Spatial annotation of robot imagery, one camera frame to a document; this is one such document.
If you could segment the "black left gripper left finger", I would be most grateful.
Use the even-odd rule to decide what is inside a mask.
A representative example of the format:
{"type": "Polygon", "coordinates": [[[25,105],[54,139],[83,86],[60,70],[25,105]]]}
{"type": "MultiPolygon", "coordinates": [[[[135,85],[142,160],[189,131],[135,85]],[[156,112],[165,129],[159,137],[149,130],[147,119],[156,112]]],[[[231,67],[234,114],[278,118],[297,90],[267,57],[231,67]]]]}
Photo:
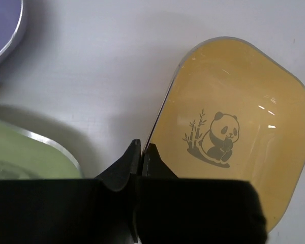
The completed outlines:
{"type": "Polygon", "coordinates": [[[137,243],[140,140],[95,178],[0,180],[0,243],[137,243]]]}

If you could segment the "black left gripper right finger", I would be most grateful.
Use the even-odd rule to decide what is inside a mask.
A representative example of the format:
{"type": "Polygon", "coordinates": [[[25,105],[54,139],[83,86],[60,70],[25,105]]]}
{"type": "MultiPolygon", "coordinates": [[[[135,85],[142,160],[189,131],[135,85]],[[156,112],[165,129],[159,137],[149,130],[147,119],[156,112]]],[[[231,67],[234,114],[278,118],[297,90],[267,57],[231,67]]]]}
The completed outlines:
{"type": "Polygon", "coordinates": [[[142,243],[266,243],[258,194],[242,180],[178,178],[156,145],[136,178],[136,228],[142,243]]]}

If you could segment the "yellow panda plate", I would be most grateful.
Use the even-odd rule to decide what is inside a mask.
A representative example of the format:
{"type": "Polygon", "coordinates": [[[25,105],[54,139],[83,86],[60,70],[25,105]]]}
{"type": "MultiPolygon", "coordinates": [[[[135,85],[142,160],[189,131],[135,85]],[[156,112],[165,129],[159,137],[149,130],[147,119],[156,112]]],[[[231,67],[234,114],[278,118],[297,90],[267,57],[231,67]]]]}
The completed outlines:
{"type": "Polygon", "coordinates": [[[270,231],[305,164],[305,86],[245,40],[203,41],[177,66],[148,143],[178,177],[249,181],[270,231]]]}

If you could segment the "green panda plate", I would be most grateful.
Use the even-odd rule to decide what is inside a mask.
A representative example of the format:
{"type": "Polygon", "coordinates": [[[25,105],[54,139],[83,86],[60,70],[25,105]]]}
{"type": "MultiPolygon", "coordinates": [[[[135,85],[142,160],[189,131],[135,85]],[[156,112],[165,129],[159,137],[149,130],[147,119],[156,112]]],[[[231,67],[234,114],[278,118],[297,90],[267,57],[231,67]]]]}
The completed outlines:
{"type": "Polygon", "coordinates": [[[83,178],[83,173],[66,148],[0,120],[0,180],[75,178],[83,178]]]}

